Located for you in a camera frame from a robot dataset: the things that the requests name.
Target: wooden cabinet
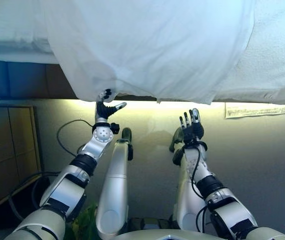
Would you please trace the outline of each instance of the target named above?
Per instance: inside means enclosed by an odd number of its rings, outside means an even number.
[[[0,105],[0,204],[26,177],[40,170],[33,108]]]

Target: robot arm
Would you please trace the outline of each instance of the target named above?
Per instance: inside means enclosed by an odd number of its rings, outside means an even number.
[[[211,222],[219,237],[228,240],[285,240],[285,235],[267,227],[258,227],[248,209],[209,171],[206,163],[207,146],[200,139],[204,135],[199,112],[189,110],[191,124],[185,112],[185,124],[180,117],[184,135],[187,172],[200,191],[210,211]]]
[[[44,192],[40,209],[32,212],[5,240],[62,240],[65,221],[70,222],[79,214],[85,200],[85,187],[96,165],[113,140],[119,126],[107,122],[108,117],[126,106],[123,102],[107,107],[104,100],[111,95],[107,89],[96,101],[95,125],[91,140],[78,152]]]

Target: white cloth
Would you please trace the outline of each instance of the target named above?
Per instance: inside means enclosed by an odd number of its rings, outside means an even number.
[[[284,88],[285,1],[257,0],[248,46],[216,98],[280,103]]]
[[[39,0],[0,0],[0,61],[58,63]]]
[[[244,2],[0,0],[0,61],[57,64],[53,48],[87,101],[115,88],[285,104],[285,1]]]
[[[254,1],[41,0],[78,98],[104,89],[209,104],[252,33]]]

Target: green plant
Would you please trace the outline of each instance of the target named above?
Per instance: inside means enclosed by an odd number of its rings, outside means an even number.
[[[97,204],[92,203],[70,225],[66,225],[64,240],[100,240],[96,227]]]

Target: black wire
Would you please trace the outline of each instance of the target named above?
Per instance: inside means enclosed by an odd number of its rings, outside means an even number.
[[[204,207],[204,210],[202,211],[202,233],[205,233],[205,216],[206,216],[206,210],[207,206]]]
[[[41,179],[43,179],[43,178],[45,178],[45,177],[49,177],[49,176],[54,176],[54,177],[56,177],[56,176],[58,176],[58,175],[57,175],[57,174],[44,174],[44,175],[42,175],[40,178],[38,178],[38,179],[36,180],[36,182],[34,183],[34,185],[32,186],[32,190],[31,190],[31,201],[32,201],[32,204],[33,204],[33,206],[34,206],[35,209],[39,209],[39,208],[40,208],[40,207],[39,207],[39,204],[37,204],[36,199],[35,199],[35,192],[36,192],[37,185],[38,185],[38,183],[39,183],[39,181],[40,181]]]
[[[66,122],[64,125],[62,125],[57,133],[56,133],[56,139],[57,139],[57,142],[58,144],[62,147],[62,149],[64,149],[67,153],[69,153],[70,155],[76,157],[76,155],[74,153],[72,153],[71,151],[69,151],[67,148],[64,147],[64,145],[62,144],[60,138],[59,138],[59,133],[61,132],[61,130],[66,127],[68,124],[71,124],[71,123],[74,123],[74,122],[84,122],[86,123],[88,126],[90,127],[93,127],[89,122],[85,121],[85,120],[82,120],[82,119],[76,119],[76,120],[72,120],[72,121],[69,121],[69,122]]]
[[[26,177],[23,179],[23,181],[18,184],[9,194],[8,196],[8,202],[10,205],[10,208],[12,210],[12,212],[15,214],[15,216],[19,219],[19,220],[24,220],[24,218],[18,213],[17,208],[15,207],[14,201],[13,201],[13,194],[14,192],[19,189],[20,187],[22,187],[26,182],[28,182],[31,178],[40,175],[40,174],[59,174],[60,172],[58,171],[39,171],[39,172],[35,172],[33,174],[31,174],[30,176]]]
[[[207,209],[207,206],[204,206],[202,209],[200,209],[199,210],[199,212],[197,213],[197,216],[196,216],[196,228],[197,228],[197,231],[198,232],[201,232],[201,230],[199,229],[199,226],[198,226],[198,218],[199,218],[199,216],[201,215],[201,213],[202,213],[202,211],[206,211],[206,209]]]
[[[198,159],[197,159],[196,166],[194,167],[193,172],[192,172],[192,176],[191,176],[191,188],[192,188],[193,192],[194,192],[198,197],[200,197],[201,199],[204,199],[198,192],[196,192],[196,189],[195,189],[194,179],[195,179],[196,170],[197,170],[198,165],[199,165],[199,161],[200,161],[200,159],[201,159],[201,151],[198,149],[198,147],[196,147],[195,149],[198,151]]]

